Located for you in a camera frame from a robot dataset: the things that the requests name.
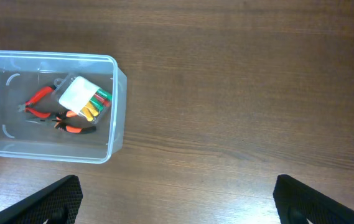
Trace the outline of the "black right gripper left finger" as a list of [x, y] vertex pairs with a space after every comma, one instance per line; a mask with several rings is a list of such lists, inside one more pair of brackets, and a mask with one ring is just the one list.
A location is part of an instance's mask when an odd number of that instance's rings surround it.
[[83, 199], [79, 178], [67, 175], [0, 211], [0, 224], [75, 223]]

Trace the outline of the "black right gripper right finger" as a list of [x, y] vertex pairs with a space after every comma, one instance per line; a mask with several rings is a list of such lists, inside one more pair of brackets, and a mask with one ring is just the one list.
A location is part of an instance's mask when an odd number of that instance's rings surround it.
[[282, 174], [273, 191], [281, 224], [354, 224], [354, 210]]

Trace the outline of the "orange black needle-nose pliers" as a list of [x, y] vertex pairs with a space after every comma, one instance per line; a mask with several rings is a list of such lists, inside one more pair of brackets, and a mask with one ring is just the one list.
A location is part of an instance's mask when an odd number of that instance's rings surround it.
[[49, 115], [45, 118], [31, 118], [27, 119], [27, 122], [41, 124], [46, 126], [51, 126], [55, 129], [65, 131], [72, 134], [90, 134], [96, 131], [95, 126], [90, 126], [86, 128], [78, 128], [72, 125], [69, 125], [66, 120], [69, 118], [73, 118], [78, 116], [71, 110], [66, 110], [64, 112], [59, 113], [49, 113]]

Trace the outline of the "clear plastic container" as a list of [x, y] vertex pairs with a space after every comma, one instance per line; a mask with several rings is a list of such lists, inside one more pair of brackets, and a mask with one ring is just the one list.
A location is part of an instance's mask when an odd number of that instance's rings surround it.
[[[113, 96], [111, 106], [96, 124], [79, 115], [66, 120], [78, 128], [95, 126], [96, 131], [72, 134], [27, 122], [37, 117], [18, 112], [17, 107], [70, 73], [83, 76]], [[126, 89], [126, 75], [108, 55], [0, 50], [0, 156], [91, 164], [108, 161], [123, 145]], [[68, 110], [52, 93], [33, 109], [44, 113]]]

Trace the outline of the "small red cutting pliers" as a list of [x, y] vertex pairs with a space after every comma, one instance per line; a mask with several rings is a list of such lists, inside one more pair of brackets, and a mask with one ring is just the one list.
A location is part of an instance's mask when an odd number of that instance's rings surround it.
[[17, 107], [18, 112], [31, 113], [40, 119], [49, 118], [52, 113], [44, 113], [33, 109], [33, 106], [38, 103], [43, 97], [51, 94], [56, 89], [55, 85], [44, 86], [39, 91], [37, 91], [29, 100], [24, 104]]

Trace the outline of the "pack of coloured bits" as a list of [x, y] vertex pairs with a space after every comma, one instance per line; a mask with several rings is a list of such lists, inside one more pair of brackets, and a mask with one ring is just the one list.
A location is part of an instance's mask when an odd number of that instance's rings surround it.
[[113, 96], [108, 91], [73, 73], [54, 81], [52, 96], [64, 108], [96, 124], [111, 106]]

